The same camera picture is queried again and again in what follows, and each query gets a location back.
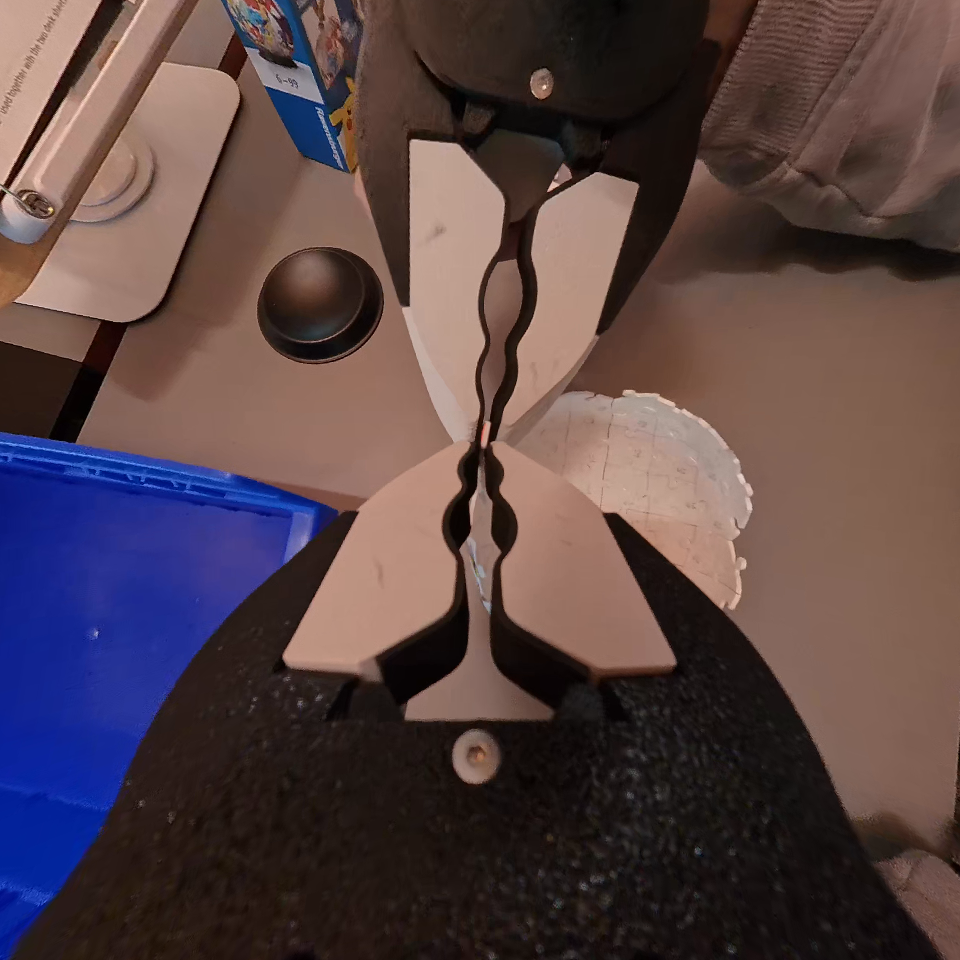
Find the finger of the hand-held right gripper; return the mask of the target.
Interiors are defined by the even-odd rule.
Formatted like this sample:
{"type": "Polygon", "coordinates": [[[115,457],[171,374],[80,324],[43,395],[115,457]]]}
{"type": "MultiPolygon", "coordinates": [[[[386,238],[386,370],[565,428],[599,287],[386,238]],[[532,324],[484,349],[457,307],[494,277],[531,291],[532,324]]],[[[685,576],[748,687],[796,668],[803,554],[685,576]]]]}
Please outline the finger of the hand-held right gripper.
{"type": "Polygon", "coordinates": [[[529,433],[593,351],[638,192],[634,181],[593,173],[552,189],[536,210],[534,306],[509,366],[516,379],[498,440],[529,433]]]}
{"type": "Polygon", "coordinates": [[[485,277],[500,248],[506,198],[456,143],[409,144],[410,290],[402,313],[422,379],[453,442],[471,441],[483,404],[485,277]]]}

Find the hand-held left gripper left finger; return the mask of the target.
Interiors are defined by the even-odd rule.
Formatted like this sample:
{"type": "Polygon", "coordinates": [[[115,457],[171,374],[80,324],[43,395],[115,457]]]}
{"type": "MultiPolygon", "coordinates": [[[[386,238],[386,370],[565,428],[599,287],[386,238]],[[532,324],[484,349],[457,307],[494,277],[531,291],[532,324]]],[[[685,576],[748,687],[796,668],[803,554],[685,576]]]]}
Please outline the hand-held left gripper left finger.
{"type": "Polygon", "coordinates": [[[451,443],[347,519],[284,666],[380,684],[405,704],[461,665],[470,634],[461,547],[477,455],[451,443]]]}

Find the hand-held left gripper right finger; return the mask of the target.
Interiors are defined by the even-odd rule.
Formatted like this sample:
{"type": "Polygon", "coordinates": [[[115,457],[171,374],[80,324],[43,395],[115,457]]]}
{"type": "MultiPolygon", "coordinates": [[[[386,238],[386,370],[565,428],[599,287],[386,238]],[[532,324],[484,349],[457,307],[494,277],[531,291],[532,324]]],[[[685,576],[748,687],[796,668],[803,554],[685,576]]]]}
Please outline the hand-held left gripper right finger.
{"type": "Polygon", "coordinates": [[[577,686],[672,673],[677,658],[607,517],[505,442],[486,449],[490,651],[513,684],[558,709],[577,686]]]}

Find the half-built cartoon puzzle ball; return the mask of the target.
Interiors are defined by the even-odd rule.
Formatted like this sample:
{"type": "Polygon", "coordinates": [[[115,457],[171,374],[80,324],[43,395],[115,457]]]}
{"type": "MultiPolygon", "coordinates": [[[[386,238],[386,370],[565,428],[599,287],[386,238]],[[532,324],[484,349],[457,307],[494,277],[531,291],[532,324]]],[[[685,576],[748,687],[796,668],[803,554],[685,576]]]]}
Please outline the half-built cartoon puzzle ball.
{"type": "Polygon", "coordinates": [[[753,490],[701,417],[657,393],[570,391],[515,447],[628,522],[719,608],[742,596],[753,490]]]}

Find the person's right forearm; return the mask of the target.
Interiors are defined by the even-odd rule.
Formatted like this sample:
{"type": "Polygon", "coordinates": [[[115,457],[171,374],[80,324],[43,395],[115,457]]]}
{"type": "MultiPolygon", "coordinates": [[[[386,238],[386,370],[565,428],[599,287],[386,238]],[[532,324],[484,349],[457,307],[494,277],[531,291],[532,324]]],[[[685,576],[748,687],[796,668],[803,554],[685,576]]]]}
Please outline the person's right forearm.
{"type": "Polygon", "coordinates": [[[795,226],[957,254],[958,2],[752,2],[699,159],[795,226]]]}

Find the black round ball stand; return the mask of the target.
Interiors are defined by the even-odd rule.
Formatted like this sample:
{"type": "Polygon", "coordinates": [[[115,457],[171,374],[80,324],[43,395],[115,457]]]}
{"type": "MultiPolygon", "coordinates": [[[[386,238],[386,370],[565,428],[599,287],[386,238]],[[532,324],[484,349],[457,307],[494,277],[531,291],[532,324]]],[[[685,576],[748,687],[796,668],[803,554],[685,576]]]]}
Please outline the black round ball stand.
{"type": "Polygon", "coordinates": [[[377,331],[384,306],[377,273],[358,254],[315,246],[281,259],[257,302],[259,330],[280,355],[329,364],[359,351],[377,331]]]}

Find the colourful cartoon puzzle box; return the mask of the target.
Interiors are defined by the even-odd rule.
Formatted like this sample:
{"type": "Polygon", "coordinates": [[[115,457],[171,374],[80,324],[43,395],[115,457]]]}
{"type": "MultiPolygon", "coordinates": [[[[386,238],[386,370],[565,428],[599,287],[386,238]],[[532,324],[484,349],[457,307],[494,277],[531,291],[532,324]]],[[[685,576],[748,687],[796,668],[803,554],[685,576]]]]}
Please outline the colourful cartoon puzzle box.
{"type": "Polygon", "coordinates": [[[234,31],[297,150],[354,174],[362,1],[223,1],[234,31]]]}

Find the blue plastic bin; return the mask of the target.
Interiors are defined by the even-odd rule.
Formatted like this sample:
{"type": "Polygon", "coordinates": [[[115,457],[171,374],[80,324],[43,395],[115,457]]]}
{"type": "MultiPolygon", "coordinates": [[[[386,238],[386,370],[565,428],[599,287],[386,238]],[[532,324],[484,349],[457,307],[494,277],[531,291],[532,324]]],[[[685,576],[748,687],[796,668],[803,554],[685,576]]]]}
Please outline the blue plastic bin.
{"type": "Polygon", "coordinates": [[[2,958],[190,660],[336,516],[236,474],[2,433],[2,958]]]}

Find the white plastic holder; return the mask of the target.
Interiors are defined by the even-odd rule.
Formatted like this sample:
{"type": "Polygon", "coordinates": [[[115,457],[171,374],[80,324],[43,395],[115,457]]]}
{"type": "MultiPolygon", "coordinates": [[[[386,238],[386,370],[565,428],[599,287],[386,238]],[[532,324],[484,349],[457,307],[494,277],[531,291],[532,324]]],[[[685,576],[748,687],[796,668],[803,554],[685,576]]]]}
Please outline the white plastic holder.
{"type": "Polygon", "coordinates": [[[31,246],[68,221],[195,7],[99,2],[2,185],[7,240],[31,246]]]}

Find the person's beige clothing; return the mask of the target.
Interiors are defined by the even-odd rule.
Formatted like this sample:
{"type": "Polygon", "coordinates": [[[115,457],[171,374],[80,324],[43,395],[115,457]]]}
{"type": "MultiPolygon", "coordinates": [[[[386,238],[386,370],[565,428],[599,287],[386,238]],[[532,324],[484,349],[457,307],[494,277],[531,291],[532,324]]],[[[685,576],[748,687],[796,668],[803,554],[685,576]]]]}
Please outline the person's beige clothing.
{"type": "Polygon", "coordinates": [[[900,905],[942,958],[959,958],[959,875],[907,826],[892,818],[870,825],[870,850],[900,905]]]}

